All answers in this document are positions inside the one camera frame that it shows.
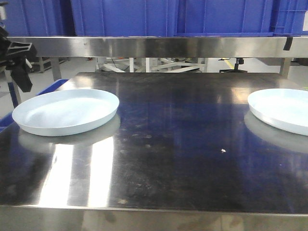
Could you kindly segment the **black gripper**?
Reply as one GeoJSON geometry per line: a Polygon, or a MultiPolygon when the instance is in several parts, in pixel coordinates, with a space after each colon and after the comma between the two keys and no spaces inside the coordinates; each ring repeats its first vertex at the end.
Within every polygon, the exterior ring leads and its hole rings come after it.
{"type": "Polygon", "coordinates": [[[27,58],[34,58],[37,50],[32,43],[11,41],[8,32],[0,28],[0,66],[11,70],[11,76],[22,92],[31,92],[32,82],[29,78],[31,67],[27,58]]]}

